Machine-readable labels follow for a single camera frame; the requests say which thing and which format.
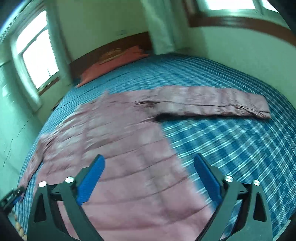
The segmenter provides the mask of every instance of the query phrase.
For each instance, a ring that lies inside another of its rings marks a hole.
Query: window frame
[[[35,84],[34,84],[32,78],[27,70],[27,67],[26,67],[26,64],[25,64],[25,61],[23,58],[23,54],[31,46],[31,44],[36,41],[37,37],[40,34],[42,34],[44,31],[48,30],[48,24],[32,38],[32,40],[26,45],[26,47],[20,53],[16,52],[16,41],[17,41],[17,38],[19,37],[19,35],[21,34],[21,32],[28,26],[28,24],[32,20],[34,20],[43,11],[46,11],[44,6],[36,9],[33,14],[30,14],[29,17],[25,18],[24,22],[14,32],[13,37],[12,37],[12,41],[11,41],[12,49],[14,50],[13,52],[15,55],[15,64],[20,65],[20,68],[22,69],[22,73],[19,73],[20,78],[26,78],[26,79],[30,80],[34,86],[35,86]],[[52,85],[52,83],[56,83],[56,81],[58,79],[59,79],[59,71],[57,71],[55,74],[50,76],[50,78],[47,81],[45,81],[39,88],[36,88],[39,95],[43,94],[45,92],[44,90],[47,89],[47,87],[50,87]]]
[[[239,16],[238,14],[231,14],[231,11],[229,10],[226,10],[223,15],[215,16],[212,15],[211,12],[219,10],[203,12],[198,5],[198,1],[200,0],[182,0],[190,28],[221,26],[251,29],[275,36],[296,46],[296,36],[290,30],[281,15],[278,12],[264,8],[261,5],[260,0],[253,0],[254,4],[256,3],[255,7],[258,10],[257,17],[250,15]]]

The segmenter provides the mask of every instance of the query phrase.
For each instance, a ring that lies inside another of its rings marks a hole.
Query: blue gripper pad
[[[103,156],[97,156],[97,160],[91,166],[89,172],[85,175],[84,179],[77,187],[76,202],[82,205],[87,202],[96,186],[103,170],[105,168],[105,159]]]
[[[210,198],[218,204],[221,203],[223,199],[221,197],[220,185],[207,164],[199,155],[196,155],[194,158],[194,167]]]

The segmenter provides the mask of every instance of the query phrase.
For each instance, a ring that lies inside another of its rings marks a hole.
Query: bed
[[[271,212],[273,235],[286,224],[296,208],[296,110],[287,99],[262,81],[214,61],[181,56],[160,55],[144,58],[120,67],[80,87],[72,88],[53,111],[39,135],[49,133],[79,104],[87,103],[104,91],[150,89],[164,85],[205,85],[236,88],[265,96],[270,120],[255,118],[186,118],[160,120],[163,132],[186,167],[188,176],[213,204],[195,172],[193,157],[202,153],[211,165],[240,182],[258,179],[265,191]],[[33,144],[21,170],[22,177],[35,150]],[[15,211],[25,233],[36,174],[31,179],[23,202]],[[236,219],[236,206],[225,232]]]

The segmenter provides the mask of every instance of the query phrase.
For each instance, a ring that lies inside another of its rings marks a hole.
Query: mattress
[[[80,88],[72,88],[53,111],[39,135],[53,131],[78,105],[97,98],[104,91],[112,94],[164,85],[235,88],[265,96],[271,111],[270,120],[198,117],[162,119],[160,122],[197,192],[203,194],[213,208],[215,204],[194,169],[193,158],[197,153],[202,153],[211,165],[237,181],[251,183],[253,179],[259,180],[267,197],[275,236],[296,208],[296,110],[277,90],[240,71],[204,58],[151,56],[120,67]],[[20,178],[37,141],[38,138],[27,155]],[[23,202],[15,206],[25,233],[36,174],[29,183]],[[239,203],[225,234],[231,231],[238,209]]]

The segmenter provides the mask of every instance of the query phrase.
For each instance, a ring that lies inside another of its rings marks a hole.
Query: brown wooden trim
[[[42,95],[45,91],[47,91],[50,87],[52,87],[58,81],[59,81],[59,77],[56,77],[53,81],[51,81],[47,86],[45,86],[42,90],[38,92],[39,95]]]
[[[80,77],[80,75],[87,68],[98,62],[100,56],[102,56],[104,53],[115,48],[121,48],[122,50],[126,50],[135,45],[139,45],[139,47],[143,50],[151,50],[152,43],[148,32],[135,34],[122,39],[115,40],[74,60],[72,63],[70,63],[70,71],[72,78]]]
[[[206,26],[246,28],[270,34],[296,46],[296,36],[293,34],[293,32],[288,28],[276,23],[256,18],[206,17],[199,13],[190,14],[185,0],[183,0],[183,6],[187,15],[188,24],[191,28]]]

